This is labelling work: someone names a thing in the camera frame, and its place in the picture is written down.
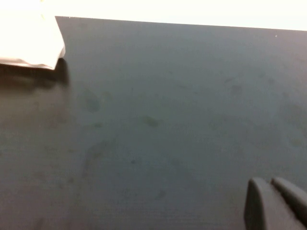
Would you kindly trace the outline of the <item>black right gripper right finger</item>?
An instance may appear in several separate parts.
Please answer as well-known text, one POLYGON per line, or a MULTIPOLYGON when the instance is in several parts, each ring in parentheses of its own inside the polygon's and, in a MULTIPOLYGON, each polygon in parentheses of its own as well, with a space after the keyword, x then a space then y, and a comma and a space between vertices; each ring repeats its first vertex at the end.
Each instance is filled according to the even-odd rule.
POLYGON ((273 178, 271 184, 281 194, 297 219, 307 227, 307 193, 281 177, 273 178))

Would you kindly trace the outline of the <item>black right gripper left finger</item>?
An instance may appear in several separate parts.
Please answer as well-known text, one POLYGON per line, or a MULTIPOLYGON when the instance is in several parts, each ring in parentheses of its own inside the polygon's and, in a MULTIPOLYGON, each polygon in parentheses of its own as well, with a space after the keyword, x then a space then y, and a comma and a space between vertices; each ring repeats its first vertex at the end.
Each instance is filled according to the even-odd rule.
POLYGON ((304 230, 281 194, 262 178, 248 182, 244 208, 247 230, 304 230))

